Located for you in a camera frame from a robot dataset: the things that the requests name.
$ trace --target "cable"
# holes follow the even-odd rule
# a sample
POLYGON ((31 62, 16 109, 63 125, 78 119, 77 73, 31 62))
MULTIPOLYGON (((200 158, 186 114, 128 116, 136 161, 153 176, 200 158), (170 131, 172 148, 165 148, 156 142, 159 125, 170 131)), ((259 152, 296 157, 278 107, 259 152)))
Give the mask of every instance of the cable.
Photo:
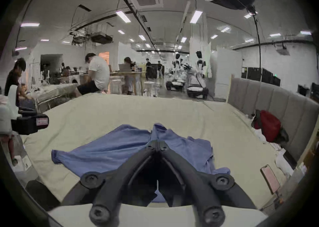
MULTIPOLYGON (((32 1, 33 1, 33 0, 30 0, 30 1, 29 1, 28 5, 27 5, 27 7, 26 7, 26 10, 25 10, 25 12, 24 12, 24 14, 23 14, 23 16, 22 16, 21 21, 24 20, 24 18, 25 18, 25 16, 26 16, 26 12, 28 11, 29 6, 30 6, 30 4, 31 4, 32 1)), ((14 49, 15 49, 15 48, 17 47, 17 45, 18 45, 18 37, 19 37, 20 29, 21 29, 21 26, 19 26, 19 30, 18 30, 18 34, 17 34, 17 38, 16 38, 16 46, 14 47, 14 49)))
POLYGON ((197 9, 197 1, 195 0, 195 9, 197 9))
POLYGON ((72 17, 72 21, 71 21, 70 30, 72 29, 72 24, 73 24, 74 15, 75 15, 75 13, 76 13, 76 11, 77 11, 78 7, 79 7, 79 5, 77 6, 77 8, 75 8, 75 11, 74 11, 74 13, 73 13, 73 17, 72 17))
POLYGON ((261 49, 260 49, 260 38, 259 38, 259 33, 258 33, 258 25, 257 25, 257 20, 255 18, 255 15, 253 15, 255 26, 256 26, 256 31, 257 31, 257 38, 258 38, 258 45, 259 45, 259 68, 261 68, 261 49))

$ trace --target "bed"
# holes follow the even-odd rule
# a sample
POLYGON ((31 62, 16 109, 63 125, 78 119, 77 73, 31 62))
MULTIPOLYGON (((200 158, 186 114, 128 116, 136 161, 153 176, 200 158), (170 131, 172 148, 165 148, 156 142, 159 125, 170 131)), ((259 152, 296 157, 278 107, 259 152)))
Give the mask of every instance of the bed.
POLYGON ((77 84, 74 83, 47 85, 41 87, 41 90, 32 92, 31 97, 34 99, 38 111, 43 112, 51 108, 50 101, 72 93, 76 86, 77 84))
POLYGON ((280 184, 285 182, 274 163, 275 149, 262 144, 244 114, 228 103, 91 93, 46 114, 49 127, 24 136, 23 141, 43 183, 60 201, 79 177, 61 164, 55 165, 51 150, 73 150, 121 124, 151 130, 154 123, 161 123, 180 136, 209 140, 215 167, 228 167, 258 208, 271 198, 261 167, 269 164, 280 184))

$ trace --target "woman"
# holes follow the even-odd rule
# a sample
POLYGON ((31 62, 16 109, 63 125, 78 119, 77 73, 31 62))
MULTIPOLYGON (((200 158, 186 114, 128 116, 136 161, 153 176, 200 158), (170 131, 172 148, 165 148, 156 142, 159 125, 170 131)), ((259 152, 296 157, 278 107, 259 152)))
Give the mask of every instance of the woman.
MULTIPOLYGON (((131 70, 133 70, 133 67, 134 67, 134 64, 132 63, 131 59, 129 57, 126 57, 124 59, 124 63, 125 64, 130 64, 131 66, 131 70)), ((125 75, 124 76, 124 81, 125 81, 125 87, 124 87, 124 92, 127 93, 127 95, 132 95, 133 93, 133 77, 130 77, 130 76, 127 76, 125 75)))

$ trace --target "doorway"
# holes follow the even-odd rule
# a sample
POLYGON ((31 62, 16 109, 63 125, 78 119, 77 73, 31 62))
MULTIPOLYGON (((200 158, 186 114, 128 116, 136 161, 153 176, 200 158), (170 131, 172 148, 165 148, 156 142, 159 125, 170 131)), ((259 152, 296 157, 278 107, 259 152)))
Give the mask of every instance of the doorway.
POLYGON ((106 51, 106 52, 101 52, 99 53, 99 57, 103 58, 107 64, 109 65, 109 59, 110 59, 110 52, 109 51, 106 51))

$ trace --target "stool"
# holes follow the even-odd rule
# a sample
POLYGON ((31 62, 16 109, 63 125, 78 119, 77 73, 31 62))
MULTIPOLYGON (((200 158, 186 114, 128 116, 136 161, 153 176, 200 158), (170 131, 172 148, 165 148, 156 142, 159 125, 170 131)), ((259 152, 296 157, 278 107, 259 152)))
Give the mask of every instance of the stool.
POLYGON ((110 93, 111 94, 122 94, 122 80, 121 79, 110 79, 110 93))
POLYGON ((154 81, 145 81, 143 83, 143 95, 147 97, 157 97, 156 84, 154 81))

